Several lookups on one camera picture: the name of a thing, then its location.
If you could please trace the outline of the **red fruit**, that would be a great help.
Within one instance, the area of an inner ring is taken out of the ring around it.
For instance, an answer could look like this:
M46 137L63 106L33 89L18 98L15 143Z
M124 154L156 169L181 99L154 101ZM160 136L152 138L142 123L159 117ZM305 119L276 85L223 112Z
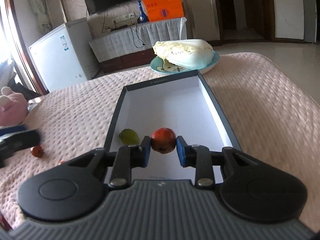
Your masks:
M36 158L42 158L44 155L44 150L41 145L34 146L30 149L31 154Z

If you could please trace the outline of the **green tomato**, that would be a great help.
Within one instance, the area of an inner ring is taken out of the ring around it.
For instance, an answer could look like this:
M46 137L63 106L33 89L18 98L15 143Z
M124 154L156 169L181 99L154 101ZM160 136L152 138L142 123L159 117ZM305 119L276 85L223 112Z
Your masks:
M139 145L138 134L129 128L123 129L119 133L119 139L123 145Z

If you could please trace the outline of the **red tomato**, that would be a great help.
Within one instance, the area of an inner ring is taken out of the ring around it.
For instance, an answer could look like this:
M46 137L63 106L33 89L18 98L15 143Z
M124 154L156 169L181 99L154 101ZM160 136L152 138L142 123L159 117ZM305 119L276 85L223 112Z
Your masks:
M160 128L151 136L151 148L161 154L168 154L176 147L176 134L172 129Z

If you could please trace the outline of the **pink plush toy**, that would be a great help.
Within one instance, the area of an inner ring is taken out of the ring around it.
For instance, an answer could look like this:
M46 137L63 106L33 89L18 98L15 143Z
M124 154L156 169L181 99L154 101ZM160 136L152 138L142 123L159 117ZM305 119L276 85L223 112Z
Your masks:
M28 102L21 93L10 87L1 89L1 126L15 126L24 122L28 113Z

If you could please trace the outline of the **pink textured bed cover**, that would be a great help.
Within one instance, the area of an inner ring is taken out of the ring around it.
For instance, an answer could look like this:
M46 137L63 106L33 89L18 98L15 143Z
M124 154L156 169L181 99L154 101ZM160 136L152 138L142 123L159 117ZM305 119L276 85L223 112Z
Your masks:
M105 75L48 94L27 116L43 134L45 155L17 152L1 169L1 213L17 227L18 187L28 178L104 144L126 85L155 79L150 68ZM308 189L301 220L319 230L319 105L271 60L257 53L220 57L204 74L242 150L298 177Z

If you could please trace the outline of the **white chest freezer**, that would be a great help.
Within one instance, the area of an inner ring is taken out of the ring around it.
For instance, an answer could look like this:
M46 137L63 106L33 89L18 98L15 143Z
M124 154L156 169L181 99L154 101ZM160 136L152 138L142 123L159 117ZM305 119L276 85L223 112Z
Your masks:
M100 71L87 20L64 23L30 47L31 58L49 92L93 79Z

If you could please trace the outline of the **grey cardboard box lid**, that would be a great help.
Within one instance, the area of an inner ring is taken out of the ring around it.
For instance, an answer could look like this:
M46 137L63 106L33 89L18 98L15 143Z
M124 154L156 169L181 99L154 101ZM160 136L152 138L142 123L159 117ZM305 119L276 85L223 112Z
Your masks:
M188 145L216 152L226 146L241 148L217 96L196 71L124 86L105 140L108 152L119 150L119 133L126 128L139 139L159 128L170 128Z

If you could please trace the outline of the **napa cabbage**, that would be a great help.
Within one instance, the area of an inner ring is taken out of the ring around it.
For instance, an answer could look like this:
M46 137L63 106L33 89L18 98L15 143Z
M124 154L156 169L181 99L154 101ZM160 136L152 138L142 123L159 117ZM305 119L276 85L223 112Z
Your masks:
M212 46L201 39L157 41L154 53L163 60L189 69L202 69L214 58Z

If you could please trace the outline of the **light blue plate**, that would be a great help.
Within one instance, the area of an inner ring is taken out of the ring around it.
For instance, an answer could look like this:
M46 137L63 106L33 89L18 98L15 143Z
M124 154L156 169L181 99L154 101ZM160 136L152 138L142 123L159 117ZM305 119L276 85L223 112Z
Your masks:
M204 74L209 70L211 70L218 63L220 59L220 55L216 51L213 51L213 55L214 55L213 60L208 66L203 68L196 67L195 70L199 70L201 74ZM193 70L193 69L177 66L175 64L170 63L167 60L163 61L158 56L151 61L150 67L154 72L158 74L163 74L163 75L179 74L179 73L184 73L184 72Z

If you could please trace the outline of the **cabinet with white cloth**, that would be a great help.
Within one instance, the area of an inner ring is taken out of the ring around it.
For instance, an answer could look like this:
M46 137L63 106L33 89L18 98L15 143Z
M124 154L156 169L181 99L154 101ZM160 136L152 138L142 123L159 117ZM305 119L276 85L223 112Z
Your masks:
M142 23L112 31L89 44L105 74L149 64L157 41L187 39L185 17Z

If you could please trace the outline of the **tied beige curtain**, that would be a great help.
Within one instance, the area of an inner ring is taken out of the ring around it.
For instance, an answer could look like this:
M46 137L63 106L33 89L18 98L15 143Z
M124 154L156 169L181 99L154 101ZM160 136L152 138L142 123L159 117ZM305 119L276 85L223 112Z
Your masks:
M37 27L43 34L52 30L49 16L47 15L46 0L29 0L32 11L37 17Z

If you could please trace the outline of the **white power strip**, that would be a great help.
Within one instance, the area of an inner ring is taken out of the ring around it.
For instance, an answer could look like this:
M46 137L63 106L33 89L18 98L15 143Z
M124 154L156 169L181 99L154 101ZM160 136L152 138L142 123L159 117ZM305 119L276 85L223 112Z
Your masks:
M134 20L135 18L136 18L135 12L130 12L126 15L120 15L118 17L113 18L112 22L116 24L124 21L131 21L131 20Z

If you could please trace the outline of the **blue glass bottle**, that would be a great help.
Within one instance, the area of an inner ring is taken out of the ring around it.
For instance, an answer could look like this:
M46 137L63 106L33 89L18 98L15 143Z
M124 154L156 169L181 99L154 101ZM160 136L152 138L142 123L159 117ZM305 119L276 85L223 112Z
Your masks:
M147 23L149 22L149 18L143 10L142 2L137 1L138 9L139 9L139 17L137 18L137 23Z

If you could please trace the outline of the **orange paper bag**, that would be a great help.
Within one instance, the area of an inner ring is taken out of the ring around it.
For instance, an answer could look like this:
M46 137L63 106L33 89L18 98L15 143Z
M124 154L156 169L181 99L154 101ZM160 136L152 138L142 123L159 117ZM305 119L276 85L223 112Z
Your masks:
M142 0L150 22L184 17L182 0Z

